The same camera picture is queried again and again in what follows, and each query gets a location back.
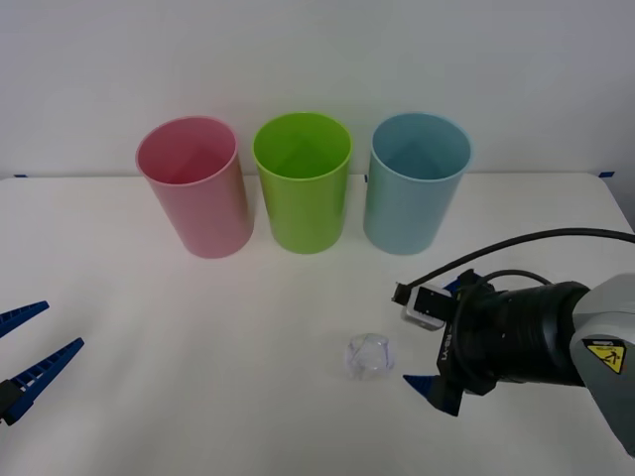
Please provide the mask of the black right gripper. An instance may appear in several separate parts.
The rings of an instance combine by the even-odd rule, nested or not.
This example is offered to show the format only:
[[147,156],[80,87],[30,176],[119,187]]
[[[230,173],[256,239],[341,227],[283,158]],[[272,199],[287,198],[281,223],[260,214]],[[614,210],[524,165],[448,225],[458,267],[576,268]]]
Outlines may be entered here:
[[463,393],[484,396],[497,379],[486,363],[484,305],[481,298],[496,295],[491,282],[495,272],[484,276],[473,270],[462,273],[444,287],[455,301],[446,320],[437,365],[440,375],[404,375],[403,379],[435,409],[457,417]]

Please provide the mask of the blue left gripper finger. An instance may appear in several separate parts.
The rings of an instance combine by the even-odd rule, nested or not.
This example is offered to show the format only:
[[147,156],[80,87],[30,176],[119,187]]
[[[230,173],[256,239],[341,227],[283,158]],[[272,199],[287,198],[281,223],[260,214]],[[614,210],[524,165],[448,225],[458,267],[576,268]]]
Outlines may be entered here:
[[50,307],[45,300],[11,309],[0,314],[0,337],[4,337]]
[[38,364],[2,381],[1,420],[11,426],[22,418],[83,345],[84,341],[77,338]]

